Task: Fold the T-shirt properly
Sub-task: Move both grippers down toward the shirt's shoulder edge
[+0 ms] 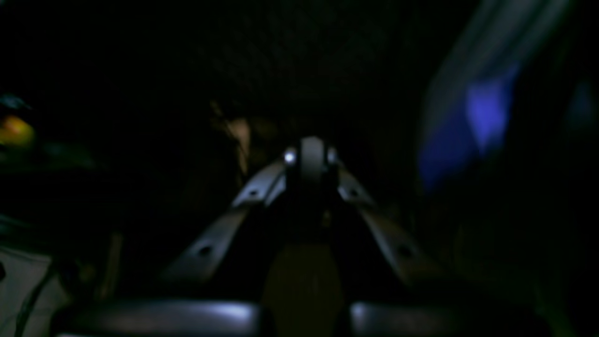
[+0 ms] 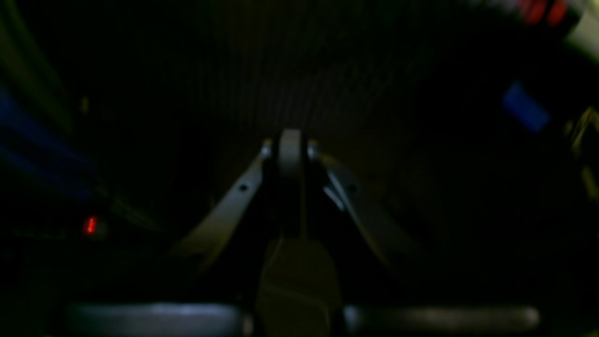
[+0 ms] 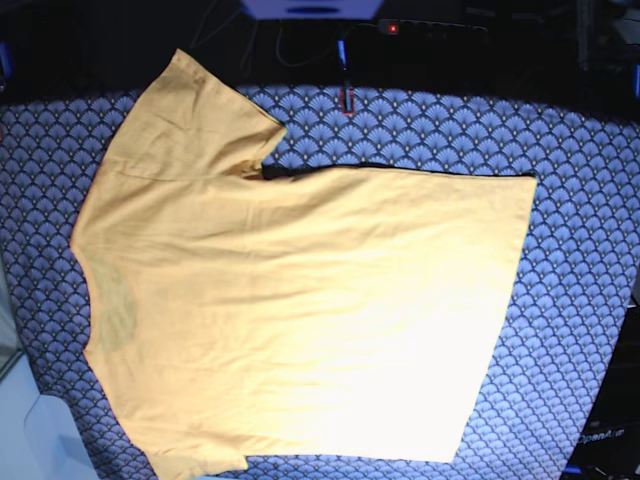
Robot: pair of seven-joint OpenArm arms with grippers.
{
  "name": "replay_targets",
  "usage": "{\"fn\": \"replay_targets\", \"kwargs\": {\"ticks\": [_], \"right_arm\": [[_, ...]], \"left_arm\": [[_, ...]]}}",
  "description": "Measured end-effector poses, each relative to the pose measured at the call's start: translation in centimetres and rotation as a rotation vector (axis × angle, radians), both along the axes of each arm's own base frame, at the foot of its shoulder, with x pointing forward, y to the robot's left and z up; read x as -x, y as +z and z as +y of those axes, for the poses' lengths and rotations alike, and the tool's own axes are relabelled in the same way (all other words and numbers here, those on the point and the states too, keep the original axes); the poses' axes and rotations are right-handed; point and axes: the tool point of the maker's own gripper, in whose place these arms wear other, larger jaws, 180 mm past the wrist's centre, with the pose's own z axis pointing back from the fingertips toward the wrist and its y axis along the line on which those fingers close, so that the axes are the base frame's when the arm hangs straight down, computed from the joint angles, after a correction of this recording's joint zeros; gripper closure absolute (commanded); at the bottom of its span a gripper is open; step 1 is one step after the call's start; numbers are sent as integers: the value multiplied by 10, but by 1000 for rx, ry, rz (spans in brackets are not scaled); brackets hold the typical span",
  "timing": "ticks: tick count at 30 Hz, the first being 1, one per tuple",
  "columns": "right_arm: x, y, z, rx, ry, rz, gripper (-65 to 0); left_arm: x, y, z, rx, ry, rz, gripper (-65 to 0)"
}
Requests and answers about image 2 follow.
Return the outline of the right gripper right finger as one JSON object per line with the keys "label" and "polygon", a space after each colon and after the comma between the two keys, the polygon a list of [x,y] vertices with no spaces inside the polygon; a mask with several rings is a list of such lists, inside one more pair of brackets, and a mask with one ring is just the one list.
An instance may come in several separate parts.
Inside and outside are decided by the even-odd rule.
{"label": "right gripper right finger", "polygon": [[369,250],[383,263],[391,266],[403,258],[417,256],[417,243],[392,219],[391,215],[364,192],[361,182],[342,162],[309,140],[307,155],[327,173],[334,200],[342,205]]}

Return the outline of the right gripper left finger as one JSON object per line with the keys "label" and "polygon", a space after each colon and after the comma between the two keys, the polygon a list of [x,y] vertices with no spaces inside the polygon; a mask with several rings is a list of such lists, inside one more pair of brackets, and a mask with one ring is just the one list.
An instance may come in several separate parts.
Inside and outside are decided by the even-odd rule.
{"label": "right gripper left finger", "polygon": [[272,156],[272,141],[265,140],[248,168],[220,199],[216,207],[175,245],[177,258],[195,257],[198,268],[208,270],[225,251],[248,207],[263,185],[263,164]]}

